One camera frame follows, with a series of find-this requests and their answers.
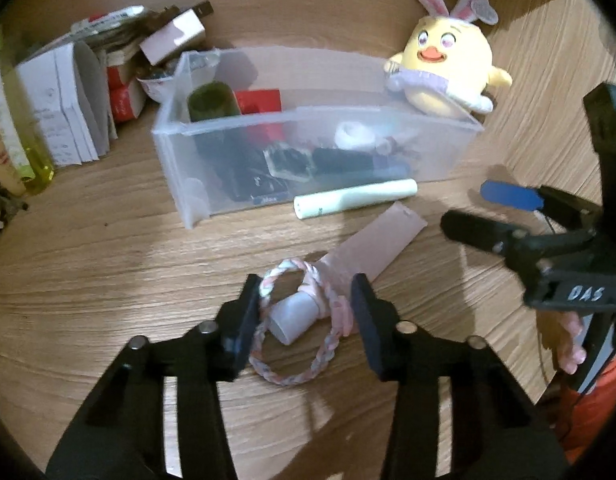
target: orange sleeve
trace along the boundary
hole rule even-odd
[[[595,389],[579,394],[562,384],[555,432],[570,463],[584,452],[613,413],[616,405],[616,357],[597,380]]]

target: pink and white braided cord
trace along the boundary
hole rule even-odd
[[[322,288],[330,307],[332,328],[317,350],[317,355],[310,364],[310,368],[300,374],[284,377],[272,371],[262,361],[261,349],[270,325],[268,318],[271,308],[270,295],[277,279],[285,272],[288,272],[288,270],[303,270],[306,273],[307,281],[311,285]],[[259,312],[262,321],[256,328],[252,341],[252,349],[250,351],[250,364],[252,367],[265,380],[280,386],[302,384],[315,378],[326,369],[328,363],[335,357],[335,349],[339,345],[339,338],[349,335],[352,330],[352,310],[348,300],[344,296],[340,296],[332,288],[330,282],[320,275],[319,270],[314,265],[304,262],[299,258],[289,258],[281,262],[274,269],[269,270],[264,275],[261,285],[259,285],[259,295],[261,297],[259,300]],[[328,316],[328,311],[324,312],[324,309],[320,308],[320,317],[326,316]]]

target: plush toy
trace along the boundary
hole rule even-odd
[[[508,72],[492,65],[492,50],[479,27],[479,19],[495,25],[499,17],[488,0],[459,0],[452,12],[444,0],[419,0],[429,16],[412,33],[406,49],[390,58],[384,70],[390,74],[389,89],[404,90],[417,108],[453,115],[432,88],[467,110],[488,114],[492,101],[482,95],[486,85],[510,86]]]

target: clear plastic storage box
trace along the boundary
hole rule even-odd
[[[482,126],[451,102],[454,118],[433,117],[388,91],[385,62],[283,46],[184,53],[153,129],[184,225],[301,194],[446,178]],[[213,80],[278,89],[282,111],[191,123],[188,96]]]

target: wooden table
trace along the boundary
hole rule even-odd
[[[131,336],[181,335],[235,298],[247,273],[327,251],[387,207],[299,221],[290,205],[275,205],[186,230],[156,158],[153,118],[151,109],[122,128],[102,161],[60,172],[0,238],[0,417],[40,466]],[[506,177],[491,146],[484,134],[451,180],[423,184],[405,201],[430,226],[374,286],[404,319],[436,336],[485,336],[537,400],[554,373],[552,357],[516,278],[498,258],[446,241],[438,226],[454,206],[540,227],[532,215],[506,216],[479,199],[487,176]],[[267,341],[264,353],[278,370],[299,370],[324,330],[313,328],[289,348]],[[279,388],[247,368],[220,386],[240,478],[378,478],[395,392],[369,370],[357,335],[306,386]],[[449,410],[446,395],[440,470],[450,460]],[[166,411],[172,420],[172,396]],[[174,432],[171,422],[166,442],[176,472]]]

